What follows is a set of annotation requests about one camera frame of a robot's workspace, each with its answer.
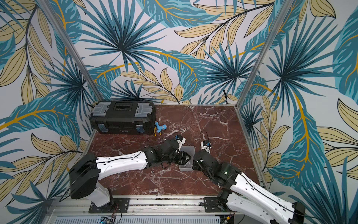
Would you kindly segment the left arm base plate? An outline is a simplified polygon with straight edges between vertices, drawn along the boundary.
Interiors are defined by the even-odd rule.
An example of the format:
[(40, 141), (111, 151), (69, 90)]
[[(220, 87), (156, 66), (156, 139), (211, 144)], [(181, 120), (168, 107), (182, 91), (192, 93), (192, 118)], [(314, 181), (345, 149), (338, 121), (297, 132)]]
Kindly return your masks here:
[(130, 199), (125, 198), (113, 198), (110, 202), (102, 207), (97, 207), (93, 202), (90, 205), (90, 214), (104, 214), (104, 213), (127, 213)]

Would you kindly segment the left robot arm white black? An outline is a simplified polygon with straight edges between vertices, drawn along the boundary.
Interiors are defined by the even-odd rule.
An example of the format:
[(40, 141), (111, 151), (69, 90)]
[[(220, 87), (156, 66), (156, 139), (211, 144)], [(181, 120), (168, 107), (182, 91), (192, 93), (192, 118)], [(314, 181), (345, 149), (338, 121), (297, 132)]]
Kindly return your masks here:
[(97, 157), (88, 153), (70, 169), (70, 186), (67, 192), (71, 199), (85, 198), (102, 212), (110, 212), (115, 209), (116, 203), (111, 191), (105, 188), (100, 180), (127, 171), (162, 166), (165, 163), (184, 166), (192, 158), (181, 150), (185, 141), (186, 139), (179, 135), (159, 145), (114, 157)]

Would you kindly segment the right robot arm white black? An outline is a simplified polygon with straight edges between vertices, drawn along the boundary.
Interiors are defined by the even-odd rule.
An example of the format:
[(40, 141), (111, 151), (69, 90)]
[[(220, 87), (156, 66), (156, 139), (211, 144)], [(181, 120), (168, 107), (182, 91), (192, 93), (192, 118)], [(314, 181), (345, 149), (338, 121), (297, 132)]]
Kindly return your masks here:
[(205, 150), (194, 155), (193, 169), (221, 187), (218, 206), (249, 216), (263, 224), (302, 224), (305, 206), (285, 201), (265, 190), (230, 163), (218, 162)]

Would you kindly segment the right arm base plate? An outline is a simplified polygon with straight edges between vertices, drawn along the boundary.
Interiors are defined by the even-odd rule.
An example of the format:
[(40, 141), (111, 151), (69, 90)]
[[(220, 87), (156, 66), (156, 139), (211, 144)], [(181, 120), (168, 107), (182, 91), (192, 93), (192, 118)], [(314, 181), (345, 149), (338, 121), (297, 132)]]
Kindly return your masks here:
[(205, 197), (203, 198), (203, 202), (199, 203), (199, 206), (204, 207), (205, 212), (213, 213), (213, 212), (229, 212), (234, 213), (238, 212), (235, 210), (231, 210), (229, 208), (228, 200), (220, 197)]

